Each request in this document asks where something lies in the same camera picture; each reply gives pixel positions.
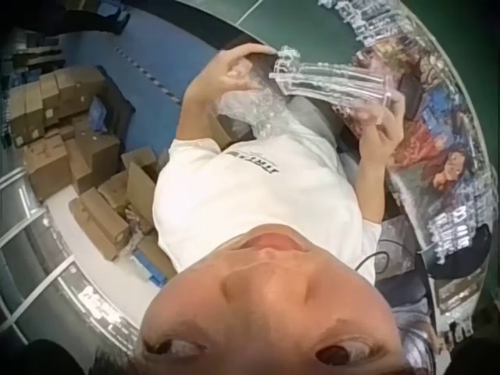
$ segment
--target shirt logo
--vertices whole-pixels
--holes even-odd
[[[252,164],[255,164],[256,166],[260,166],[262,170],[265,170],[268,174],[280,172],[273,163],[257,155],[245,154],[243,152],[237,151],[229,151],[225,152],[225,154],[234,156],[235,158],[244,160],[246,162],[250,162]]]

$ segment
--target eye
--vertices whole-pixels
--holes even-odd
[[[347,340],[316,352],[316,358],[328,366],[344,366],[370,356],[371,347],[364,342]]]
[[[156,347],[144,343],[147,353],[153,355],[167,355],[170,358],[184,359],[203,354],[206,348],[203,345],[182,340],[166,340]]]

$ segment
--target lip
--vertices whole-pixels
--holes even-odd
[[[255,250],[271,248],[279,252],[306,252],[304,246],[300,245],[292,237],[276,232],[262,233],[254,236],[238,247],[238,249],[241,248],[254,248]]]

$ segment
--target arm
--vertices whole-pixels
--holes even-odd
[[[398,92],[393,92],[392,98],[391,110],[379,105],[366,105],[354,113],[362,124],[359,140],[361,162],[355,193],[363,219],[372,223],[380,223],[384,217],[385,166],[404,137],[405,98]]]
[[[229,51],[219,52],[206,68],[189,84],[184,95],[176,139],[193,141],[214,139],[216,102],[229,91],[259,88],[248,76],[252,64],[245,56],[252,53],[272,55],[274,48],[266,45],[246,44]]]

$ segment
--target black shoe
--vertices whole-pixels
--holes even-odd
[[[117,22],[118,19],[120,18],[120,14],[122,14],[122,9],[118,8],[116,12],[110,14],[109,16],[106,16],[106,18],[110,21]]]
[[[115,31],[113,33],[116,35],[121,35],[123,33],[123,30],[127,26],[129,20],[130,20],[130,13],[127,13],[127,15],[121,21],[118,21],[116,23]]]

